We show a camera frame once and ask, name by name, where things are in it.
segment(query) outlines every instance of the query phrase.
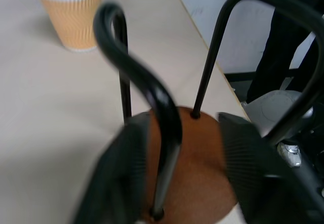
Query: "orange cup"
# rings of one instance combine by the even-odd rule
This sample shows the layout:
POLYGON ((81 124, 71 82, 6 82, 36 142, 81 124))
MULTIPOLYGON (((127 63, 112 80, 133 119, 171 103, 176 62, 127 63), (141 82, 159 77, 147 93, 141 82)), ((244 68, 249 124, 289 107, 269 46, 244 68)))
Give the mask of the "orange cup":
POLYGON ((41 0, 63 45, 75 52, 96 47, 93 19, 101 0, 41 0))

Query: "black trousers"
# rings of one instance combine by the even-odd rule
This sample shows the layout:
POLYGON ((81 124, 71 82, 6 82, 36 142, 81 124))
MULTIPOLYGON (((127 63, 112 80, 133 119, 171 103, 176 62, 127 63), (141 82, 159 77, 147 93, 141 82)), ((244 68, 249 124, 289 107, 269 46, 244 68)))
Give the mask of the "black trousers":
MULTIPOLYGON (((324 14, 324 0, 299 1, 324 14)), ((280 89, 297 47, 308 35, 309 31, 274 11, 270 34, 249 88, 247 103, 270 91, 280 89)), ((303 91, 315 70, 317 57, 318 46, 314 40, 287 90, 303 91)))

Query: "light wooden table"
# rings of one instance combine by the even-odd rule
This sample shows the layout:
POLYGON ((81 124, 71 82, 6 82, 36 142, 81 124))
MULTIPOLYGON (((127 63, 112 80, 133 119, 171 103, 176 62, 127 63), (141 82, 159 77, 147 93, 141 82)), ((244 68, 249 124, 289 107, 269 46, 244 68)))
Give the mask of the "light wooden table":
MULTIPOLYGON (((113 0, 130 52, 193 107, 207 48, 179 0, 113 0)), ((39 0, 0 0, 0 223, 68 223, 99 153, 123 124, 118 74, 60 44, 39 0)), ((132 89, 133 113, 148 109, 132 89)), ((202 110, 245 116, 215 67, 202 110)), ((220 223, 240 223, 235 208, 220 223)))

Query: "round wooden seat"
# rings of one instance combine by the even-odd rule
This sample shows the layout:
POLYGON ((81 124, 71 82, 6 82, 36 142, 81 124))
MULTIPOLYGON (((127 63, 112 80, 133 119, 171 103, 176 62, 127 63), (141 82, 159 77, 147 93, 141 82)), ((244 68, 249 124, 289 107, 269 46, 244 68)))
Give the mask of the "round wooden seat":
MULTIPOLYGON (((215 224, 236 204, 225 175, 225 161, 218 122, 201 112, 200 119, 190 117, 191 109, 179 107, 183 142, 177 166, 165 202, 163 224, 215 224)), ((160 149, 160 132, 151 112, 148 146, 146 202, 143 218, 153 203, 160 149)))

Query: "curved black rod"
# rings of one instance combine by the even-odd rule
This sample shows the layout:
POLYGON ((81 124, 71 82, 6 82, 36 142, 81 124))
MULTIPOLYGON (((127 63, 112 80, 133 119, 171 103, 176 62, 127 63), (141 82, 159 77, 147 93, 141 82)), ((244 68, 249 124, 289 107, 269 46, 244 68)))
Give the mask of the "curved black rod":
POLYGON ((127 36, 126 20, 118 5, 102 5, 94 19, 94 33, 98 46, 109 61, 140 90, 152 107, 161 132, 161 151, 155 188, 153 216, 163 213, 163 204, 182 143, 182 125, 178 109, 167 90, 156 77, 128 55, 119 41, 127 36), (111 25, 114 25, 114 39, 111 25))
MULTIPOLYGON (((234 6, 241 0, 227 0, 223 5, 216 22, 211 46, 207 55, 204 72, 202 74, 196 102, 191 112, 193 118, 199 118, 201 105, 207 90, 216 57, 221 45, 228 18, 234 6)), ((266 136, 269 142, 274 145, 293 126, 293 124, 311 107, 324 90, 324 21, 321 15, 312 8, 297 0, 259 0, 274 6, 278 12, 293 19, 300 25, 314 32, 318 44, 318 61, 312 79, 309 81, 304 92, 293 106, 286 112, 284 117, 266 136)))
MULTIPOLYGON (((126 26, 116 27, 115 36, 124 45, 125 50, 128 53, 128 39, 127 39, 126 26)), ((119 72, 119 84, 120 84, 121 105, 123 107, 123 117, 125 123, 127 118, 132 117, 131 87, 130 87, 130 80, 127 77, 123 76, 121 72, 119 72)))

